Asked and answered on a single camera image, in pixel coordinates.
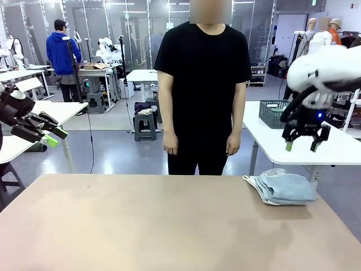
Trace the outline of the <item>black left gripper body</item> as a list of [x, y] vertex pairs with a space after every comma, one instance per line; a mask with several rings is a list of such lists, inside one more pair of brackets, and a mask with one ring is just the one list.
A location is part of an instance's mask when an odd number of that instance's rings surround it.
[[19, 119], [30, 113], [35, 105], [35, 101], [28, 97], [17, 99], [9, 93], [1, 94], [1, 122], [13, 126], [19, 123]]

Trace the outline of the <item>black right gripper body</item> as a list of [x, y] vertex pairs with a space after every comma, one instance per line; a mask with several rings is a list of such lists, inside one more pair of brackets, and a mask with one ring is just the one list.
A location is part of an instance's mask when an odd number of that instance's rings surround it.
[[322, 127], [325, 118], [325, 110], [298, 108], [292, 115], [296, 121], [295, 131], [297, 134], [316, 134]]

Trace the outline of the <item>person's left hand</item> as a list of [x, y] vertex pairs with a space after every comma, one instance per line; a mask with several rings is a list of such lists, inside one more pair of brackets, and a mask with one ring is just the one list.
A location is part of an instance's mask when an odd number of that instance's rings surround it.
[[227, 156], [232, 156], [236, 154], [240, 149], [240, 144], [241, 144], [241, 134], [231, 133], [227, 139], [227, 145], [226, 145]]

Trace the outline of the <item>person's right hand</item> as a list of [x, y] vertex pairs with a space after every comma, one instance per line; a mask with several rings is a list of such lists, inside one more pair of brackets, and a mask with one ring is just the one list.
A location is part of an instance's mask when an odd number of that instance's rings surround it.
[[165, 133], [163, 137], [164, 150], [169, 155], [178, 154], [178, 139], [174, 133]]

